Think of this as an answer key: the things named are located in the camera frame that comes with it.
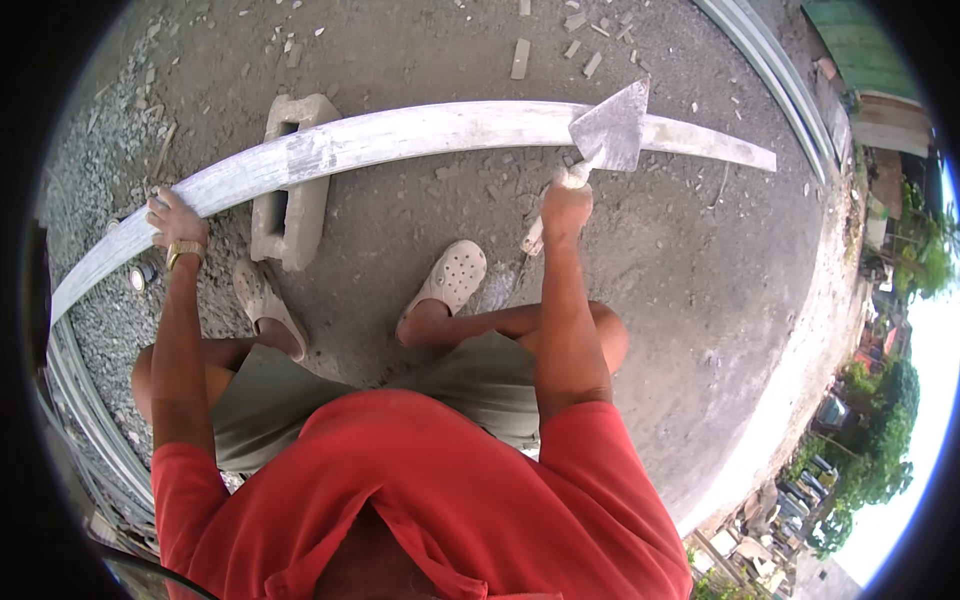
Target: sky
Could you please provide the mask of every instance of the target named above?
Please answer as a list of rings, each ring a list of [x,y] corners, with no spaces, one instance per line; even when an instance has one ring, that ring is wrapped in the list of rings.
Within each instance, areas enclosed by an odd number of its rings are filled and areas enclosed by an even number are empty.
[[[954,189],[945,171],[944,206],[954,205]],[[960,374],[960,293],[910,305],[913,325],[912,362],[920,378],[917,423],[907,460],[913,462],[913,483],[889,504],[867,506],[856,513],[844,547],[833,558],[862,587],[873,579],[912,517],[937,461],[947,432]]]

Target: grey shorts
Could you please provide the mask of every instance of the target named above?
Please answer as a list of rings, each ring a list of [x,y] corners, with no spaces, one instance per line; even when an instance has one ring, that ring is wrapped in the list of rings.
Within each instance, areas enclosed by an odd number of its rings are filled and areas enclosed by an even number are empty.
[[[540,447],[534,355],[495,331],[384,387],[435,398],[515,448]],[[218,467],[258,470],[297,439],[315,410],[357,391],[318,377],[276,348],[254,345],[210,413]]]

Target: hollow concrete block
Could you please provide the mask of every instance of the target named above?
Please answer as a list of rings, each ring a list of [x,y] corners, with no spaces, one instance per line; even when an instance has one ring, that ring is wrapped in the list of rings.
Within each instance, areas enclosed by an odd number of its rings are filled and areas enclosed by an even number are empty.
[[[302,100],[291,100],[283,94],[270,106],[263,141],[339,118],[340,112],[323,94],[312,94]],[[276,258],[284,271],[305,269],[317,255],[324,233],[329,186],[330,177],[323,177],[254,198],[251,259]]]

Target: hand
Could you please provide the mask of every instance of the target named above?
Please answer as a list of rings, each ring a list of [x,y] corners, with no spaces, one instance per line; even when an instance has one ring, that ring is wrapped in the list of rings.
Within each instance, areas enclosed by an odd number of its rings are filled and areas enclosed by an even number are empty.
[[[159,229],[159,233],[154,234],[154,244],[166,248],[172,242],[182,240],[185,242],[199,242],[206,248],[209,239],[210,225],[194,211],[193,208],[183,203],[177,194],[166,187],[157,190],[160,199],[150,198],[147,200],[147,223]]]
[[[580,189],[567,189],[556,180],[543,198],[543,242],[576,241],[593,211],[593,190],[589,183]]]

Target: trowel blade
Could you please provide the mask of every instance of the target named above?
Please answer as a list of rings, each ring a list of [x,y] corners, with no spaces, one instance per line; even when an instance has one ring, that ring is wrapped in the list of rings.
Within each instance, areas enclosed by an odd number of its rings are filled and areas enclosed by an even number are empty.
[[[593,169],[635,171],[643,141],[650,78],[616,92],[570,124],[570,137]]]

